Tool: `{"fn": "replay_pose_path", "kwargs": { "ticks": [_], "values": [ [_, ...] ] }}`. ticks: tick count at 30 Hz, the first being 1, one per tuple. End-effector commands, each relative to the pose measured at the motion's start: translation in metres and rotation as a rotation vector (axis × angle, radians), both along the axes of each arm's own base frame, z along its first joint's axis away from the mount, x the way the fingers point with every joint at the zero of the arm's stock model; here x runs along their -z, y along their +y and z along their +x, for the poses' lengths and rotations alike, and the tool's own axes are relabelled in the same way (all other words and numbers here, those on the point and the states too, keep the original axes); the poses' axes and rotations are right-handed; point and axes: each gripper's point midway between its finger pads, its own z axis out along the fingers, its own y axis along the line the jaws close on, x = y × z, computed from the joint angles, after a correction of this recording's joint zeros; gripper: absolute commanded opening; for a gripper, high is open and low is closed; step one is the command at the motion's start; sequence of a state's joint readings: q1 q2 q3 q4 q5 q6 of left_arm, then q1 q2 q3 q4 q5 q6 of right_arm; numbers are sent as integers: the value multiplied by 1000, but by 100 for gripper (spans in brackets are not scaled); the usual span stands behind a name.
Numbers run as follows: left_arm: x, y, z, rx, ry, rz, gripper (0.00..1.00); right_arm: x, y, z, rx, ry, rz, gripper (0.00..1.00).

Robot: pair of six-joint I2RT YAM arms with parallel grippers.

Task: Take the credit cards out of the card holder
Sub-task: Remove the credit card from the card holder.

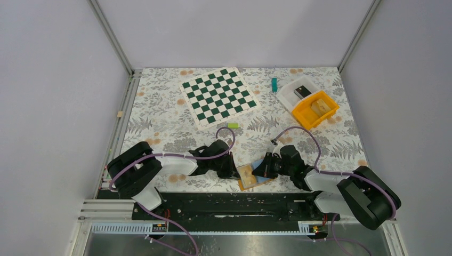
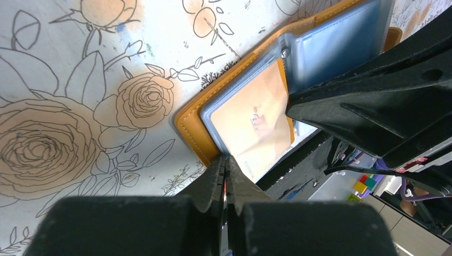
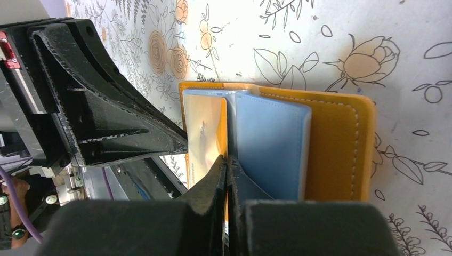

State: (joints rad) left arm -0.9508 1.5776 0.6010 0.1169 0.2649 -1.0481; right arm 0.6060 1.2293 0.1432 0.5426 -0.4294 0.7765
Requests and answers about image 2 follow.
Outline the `orange leather card holder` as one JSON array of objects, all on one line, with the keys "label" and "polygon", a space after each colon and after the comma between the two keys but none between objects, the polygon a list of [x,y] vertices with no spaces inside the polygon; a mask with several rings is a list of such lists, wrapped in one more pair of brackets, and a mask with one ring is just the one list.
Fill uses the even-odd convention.
[{"label": "orange leather card holder", "polygon": [[183,139],[208,165],[263,145],[274,162],[294,141],[288,96],[378,56],[393,1],[340,1],[282,26],[175,116]]}]

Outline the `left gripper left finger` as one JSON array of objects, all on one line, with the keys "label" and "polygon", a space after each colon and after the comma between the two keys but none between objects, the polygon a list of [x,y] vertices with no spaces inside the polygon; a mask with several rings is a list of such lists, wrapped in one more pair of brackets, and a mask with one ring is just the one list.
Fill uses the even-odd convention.
[{"label": "left gripper left finger", "polygon": [[225,162],[175,196],[65,197],[25,255],[220,255]]}]

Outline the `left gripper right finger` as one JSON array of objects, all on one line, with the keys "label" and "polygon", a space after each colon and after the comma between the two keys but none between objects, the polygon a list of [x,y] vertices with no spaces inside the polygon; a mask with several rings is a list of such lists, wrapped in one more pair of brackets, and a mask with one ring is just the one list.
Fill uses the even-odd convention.
[{"label": "left gripper right finger", "polygon": [[225,159],[228,243],[234,255],[396,255],[370,205],[276,201]]}]

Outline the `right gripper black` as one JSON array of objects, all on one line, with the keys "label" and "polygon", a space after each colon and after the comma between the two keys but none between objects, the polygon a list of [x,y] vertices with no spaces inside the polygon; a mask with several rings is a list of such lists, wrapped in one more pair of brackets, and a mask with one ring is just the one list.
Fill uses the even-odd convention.
[{"label": "right gripper black", "polygon": [[383,158],[390,203],[451,198],[451,9],[364,65],[290,96],[287,115]]}]

